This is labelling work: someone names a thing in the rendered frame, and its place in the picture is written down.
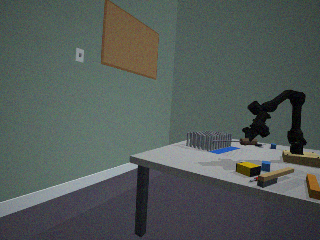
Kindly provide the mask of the blue cube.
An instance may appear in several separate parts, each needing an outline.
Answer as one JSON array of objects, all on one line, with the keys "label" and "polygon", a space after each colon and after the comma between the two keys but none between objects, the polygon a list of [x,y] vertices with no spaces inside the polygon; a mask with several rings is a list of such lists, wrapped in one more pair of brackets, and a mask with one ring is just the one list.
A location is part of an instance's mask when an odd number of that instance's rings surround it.
[{"label": "blue cube", "polygon": [[261,171],[263,171],[263,172],[269,172],[269,173],[270,173],[270,168],[271,168],[271,162],[269,162],[269,161],[262,161]]},{"label": "blue cube", "polygon": [[272,143],[270,149],[276,150],[277,149],[277,144]]}]

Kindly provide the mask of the orange flat bar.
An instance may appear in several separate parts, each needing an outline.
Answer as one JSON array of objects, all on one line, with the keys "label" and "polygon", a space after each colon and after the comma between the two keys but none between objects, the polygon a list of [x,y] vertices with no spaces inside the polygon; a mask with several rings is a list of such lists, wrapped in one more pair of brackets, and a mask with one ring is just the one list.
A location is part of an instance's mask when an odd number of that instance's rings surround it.
[{"label": "orange flat bar", "polygon": [[309,197],[311,199],[320,200],[320,186],[318,184],[316,176],[312,174],[307,174],[306,182],[307,182]]}]

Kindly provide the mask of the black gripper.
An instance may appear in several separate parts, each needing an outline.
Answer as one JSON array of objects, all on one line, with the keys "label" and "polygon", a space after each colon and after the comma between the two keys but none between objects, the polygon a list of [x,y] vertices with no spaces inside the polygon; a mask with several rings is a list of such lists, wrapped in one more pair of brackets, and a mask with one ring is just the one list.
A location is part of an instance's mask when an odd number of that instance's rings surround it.
[{"label": "black gripper", "polygon": [[242,132],[245,133],[245,138],[249,139],[250,142],[253,141],[258,135],[268,133],[270,130],[270,128],[266,126],[264,119],[260,117],[256,117],[256,119],[253,120],[252,125],[249,127],[243,128]]}]

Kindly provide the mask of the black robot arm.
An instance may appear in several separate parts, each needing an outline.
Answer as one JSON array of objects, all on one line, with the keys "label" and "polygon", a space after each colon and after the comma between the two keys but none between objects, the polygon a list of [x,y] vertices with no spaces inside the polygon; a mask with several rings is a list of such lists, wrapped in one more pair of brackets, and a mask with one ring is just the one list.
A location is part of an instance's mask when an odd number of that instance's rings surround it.
[{"label": "black robot arm", "polygon": [[260,105],[254,101],[248,106],[248,109],[257,118],[262,118],[266,122],[271,119],[268,112],[275,112],[278,106],[285,100],[289,99],[292,104],[292,128],[288,131],[288,142],[291,144],[290,153],[293,155],[304,155],[304,146],[307,145],[301,130],[302,106],[306,101],[306,95],[303,92],[285,90],[278,97]]}]

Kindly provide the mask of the blue flat strip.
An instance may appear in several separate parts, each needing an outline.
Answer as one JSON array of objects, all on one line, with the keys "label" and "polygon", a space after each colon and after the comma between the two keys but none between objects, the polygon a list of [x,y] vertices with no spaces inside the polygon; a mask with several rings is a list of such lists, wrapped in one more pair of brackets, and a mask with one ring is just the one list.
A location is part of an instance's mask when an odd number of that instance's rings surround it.
[{"label": "blue flat strip", "polygon": [[222,154],[222,153],[226,153],[226,152],[230,152],[230,151],[234,151],[234,150],[238,150],[240,148],[237,147],[226,147],[226,148],[222,148],[222,149],[217,149],[217,150],[213,150],[213,151],[209,151],[211,153],[215,153],[215,154]]}]

